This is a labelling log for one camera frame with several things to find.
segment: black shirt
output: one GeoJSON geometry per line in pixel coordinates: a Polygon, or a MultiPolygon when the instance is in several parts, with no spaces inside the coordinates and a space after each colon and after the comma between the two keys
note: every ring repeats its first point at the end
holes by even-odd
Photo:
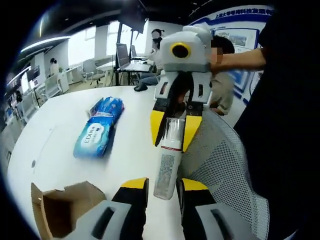
{"type": "Polygon", "coordinates": [[[260,33],[268,52],[264,73],[234,126],[253,189],[269,201],[269,227],[275,219],[280,228],[290,225],[284,238],[317,207],[319,188],[319,46],[310,34],[318,21],[302,9],[280,7],[260,33]]]}

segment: cardboard box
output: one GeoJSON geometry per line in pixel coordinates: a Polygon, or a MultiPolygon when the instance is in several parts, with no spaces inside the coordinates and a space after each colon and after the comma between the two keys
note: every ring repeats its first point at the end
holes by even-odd
{"type": "Polygon", "coordinates": [[[105,194],[87,181],[64,190],[42,192],[31,184],[31,199],[41,239],[64,238],[76,228],[77,220],[106,200],[105,194]]]}

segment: ceiling light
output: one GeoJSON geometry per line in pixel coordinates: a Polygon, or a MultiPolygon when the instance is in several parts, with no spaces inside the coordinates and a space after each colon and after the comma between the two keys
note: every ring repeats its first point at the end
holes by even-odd
{"type": "Polygon", "coordinates": [[[31,66],[28,66],[27,68],[23,69],[21,72],[19,72],[10,82],[7,83],[7,86],[12,83],[14,80],[16,80],[17,77],[19,77],[21,74],[25,73],[26,71],[30,70],[31,66]]]}
{"type": "Polygon", "coordinates": [[[33,44],[25,47],[24,49],[22,49],[22,50],[20,51],[20,53],[23,53],[23,52],[26,51],[26,50],[29,50],[29,49],[31,49],[31,48],[34,48],[34,47],[39,46],[39,45],[42,45],[42,44],[54,42],[54,41],[57,41],[57,40],[69,39],[69,38],[70,38],[70,36],[59,36],[59,37],[54,37],[54,38],[49,38],[49,39],[46,39],[46,40],[38,41],[38,42],[33,43],[33,44]]]}

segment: computer mouse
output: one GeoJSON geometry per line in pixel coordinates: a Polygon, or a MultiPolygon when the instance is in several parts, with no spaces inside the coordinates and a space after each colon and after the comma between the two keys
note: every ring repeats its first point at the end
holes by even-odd
{"type": "Polygon", "coordinates": [[[133,90],[135,90],[136,92],[145,91],[145,90],[147,90],[147,89],[148,89],[148,87],[147,87],[147,85],[145,85],[145,84],[139,84],[138,86],[135,86],[135,87],[133,88],[133,90]]]}

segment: ceiling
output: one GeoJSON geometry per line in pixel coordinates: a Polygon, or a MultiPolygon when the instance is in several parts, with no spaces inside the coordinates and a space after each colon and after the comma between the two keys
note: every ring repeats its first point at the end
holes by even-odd
{"type": "MultiPolygon", "coordinates": [[[[52,37],[70,36],[90,26],[102,26],[118,19],[124,1],[131,0],[63,0],[41,17],[26,38],[25,47],[52,37]]],[[[268,5],[271,0],[140,0],[146,18],[187,25],[219,10],[241,5],[268,5]]],[[[24,51],[17,58],[13,72],[21,70],[35,55],[48,51],[61,41],[55,41],[24,51]]]]}

